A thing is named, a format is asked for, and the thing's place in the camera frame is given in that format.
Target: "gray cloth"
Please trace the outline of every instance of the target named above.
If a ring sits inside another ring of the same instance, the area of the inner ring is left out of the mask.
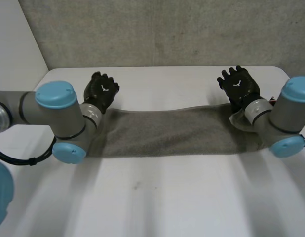
[[[256,133],[229,121],[229,104],[172,111],[109,109],[89,148],[90,157],[155,157],[257,151]]]

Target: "white table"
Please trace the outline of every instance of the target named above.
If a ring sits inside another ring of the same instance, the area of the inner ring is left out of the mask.
[[[228,68],[63,68],[40,85],[66,80],[82,102],[92,73],[101,71],[121,88],[111,107],[172,110],[228,102],[216,82]],[[246,68],[267,99],[288,79],[276,67]],[[0,149],[29,158],[51,139],[48,127],[16,126],[0,135]],[[305,236],[305,151],[283,160],[263,150],[86,158],[80,165],[50,157],[32,167],[8,167],[16,189],[0,237]]]

